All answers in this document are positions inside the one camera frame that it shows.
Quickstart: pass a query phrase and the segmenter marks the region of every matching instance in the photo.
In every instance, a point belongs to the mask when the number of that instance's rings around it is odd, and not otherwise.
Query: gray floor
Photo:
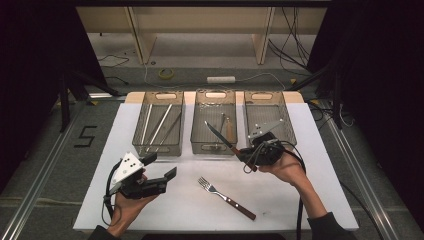
[[[251,39],[247,35],[163,34],[158,37],[152,57],[146,66],[138,63],[130,35],[103,34],[100,37],[98,34],[90,34],[90,39],[99,59],[107,55],[129,59],[128,62],[117,67],[111,66],[121,63],[122,59],[112,57],[100,61],[100,64],[104,66],[102,69],[105,76],[119,77],[129,82],[128,85],[125,85],[117,78],[107,79],[109,86],[122,93],[163,89],[193,90],[204,87],[207,76],[218,75],[232,75],[236,79],[247,79],[266,73],[266,75],[245,82],[214,86],[233,89],[282,89],[281,84],[275,78],[278,78],[286,87],[290,86],[291,79],[301,81],[305,78],[302,75],[283,71],[279,58],[273,56],[270,51],[267,52],[265,64],[257,65]],[[272,36],[272,39],[274,43],[281,45],[285,36],[276,35]],[[305,48],[310,49],[314,36],[302,36],[302,40]],[[296,57],[297,51],[293,42],[289,44],[287,52]],[[306,73],[293,64],[285,63],[284,67]],[[157,72],[162,68],[173,68],[175,77],[168,82],[160,80]],[[311,84],[302,89],[303,97],[305,99],[314,97],[315,87],[316,84]],[[91,86],[87,86],[87,89],[92,93],[101,92]],[[115,98],[93,102],[94,104],[83,103],[81,105],[81,103],[72,102],[74,103],[71,105],[72,116],[77,116],[72,124],[72,131],[64,141],[57,163],[42,186],[38,201],[30,212],[19,239],[87,239],[86,234],[72,229],[73,222],[78,215],[81,202],[97,166],[116,111],[122,102],[123,99]],[[316,118],[320,117],[320,113],[317,111],[313,111],[313,114]],[[95,138],[90,147],[75,148],[75,145],[88,142],[87,139],[79,138],[79,134],[85,126],[96,126],[96,128],[86,130],[87,135],[95,136]],[[51,158],[51,149],[55,147],[56,140],[60,137],[60,127],[60,106],[55,105],[38,136],[38,141],[29,151],[27,160],[22,162],[1,194],[1,229],[6,229],[22,199],[31,189],[34,180],[37,179],[44,162]],[[349,186],[361,201],[365,201],[347,160],[336,142],[334,133],[330,129],[331,125],[329,122],[321,120],[317,121],[317,127],[320,128],[322,139],[339,179]],[[375,195],[388,214],[398,239],[424,239],[423,233],[391,186],[384,171],[378,167],[359,127],[355,124],[351,127],[344,126],[343,133],[347,136]],[[345,193],[360,225],[355,232],[357,238],[378,239],[376,229],[365,211],[350,193],[347,191]],[[294,233],[284,233],[283,235],[287,239],[295,239]],[[311,239],[309,232],[305,232],[302,236],[302,239]],[[140,239],[140,234],[127,233],[124,239]]]

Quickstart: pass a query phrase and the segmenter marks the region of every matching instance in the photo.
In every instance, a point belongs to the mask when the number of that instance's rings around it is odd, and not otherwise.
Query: black panel
[[[0,7],[0,190],[6,186],[57,99],[59,72],[36,47],[21,9]]]
[[[311,50],[308,70],[315,73],[324,68],[335,54],[346,29],[358,13],[360,2],[335,0],[327,8],[321,27]]]
[[[85,84],[107,88],[74,7],[19,3],[0,3],[0,190],[58,99],[62,76],[78,100],[88,96]]]

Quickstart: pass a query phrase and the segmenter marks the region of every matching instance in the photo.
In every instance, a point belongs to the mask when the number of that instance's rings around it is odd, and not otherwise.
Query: metal mesh basket
[[[191,145],[194,154],[232,155],[206,126],[205,121],[232,144],[237,144],[236,95],[232,90],[197,90]]]
[[[286,102],[282,92],[252,92],[244,93],[245,123],[247,133],[256,129],[255,124],[281,121],[282,124],[275,127],[271,132],[280,141],[289,142],[286,147],[292,148],[291,144],[297,144],[293,126],[287,111]]]
[[[180,156],[183,134],[184,93],[146,92],[134,133],[140,156]]]

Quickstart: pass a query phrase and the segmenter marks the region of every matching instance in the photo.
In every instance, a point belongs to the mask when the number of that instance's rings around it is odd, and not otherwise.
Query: metal rail
[[[33,184],[22,200],[19,208],[16,210],[15,214],[8,223],[6,230],[2,235],[2,240],[18,239],[19,234],[24,228],[25,223],[32,212],[32,209],[34,208],[34,205],[36,204],[37,199],[44,188],[44,185],[49,179],[50,173],[54,169],[56,162],[62,153],[65,143],[68,140],[70,133],[72,132],[75,121],[77,120],[79,113],[82,111],[84,106],[85,102],[79,102],[76,104],[74,116],[68,124],[68,127],[59,134],[59,137],[57,138],[52,150],[47,156],[46,161],[38,172],[38,175],[35,178]]]
[[[324,108],[330,108],[327,103],[323,103],[323,105]],[[353,153],[353,150],[350,147],[349,142],[343,133],[343,130],[339,130],[333,120],[329,121],[329,126],[353,174],[355,182],[358,184],[359,190],[365,199],[369,211],[375,219],[377,227],[381,231],[382,236],[387,240],[399,239],[389,216],[387,215],[380,200],[375,195],[374,189],[371,186],[371,183],[369,182],[365,172],[362,170],[361,164],[358,162],[358,159]]]

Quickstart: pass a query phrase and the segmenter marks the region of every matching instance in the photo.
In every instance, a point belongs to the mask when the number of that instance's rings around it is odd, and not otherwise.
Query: forearm
[[[308,178],[302,178],[292,184],[299,192],[309,218],[318,218],[327,214],[324,204],[315,192]]]
[[[119,238],[125,233],[130,224],[131,223],[125,223],[124,221],[118,221],[117,223],[110,225],[107,228],[107,232],[114,237]]]

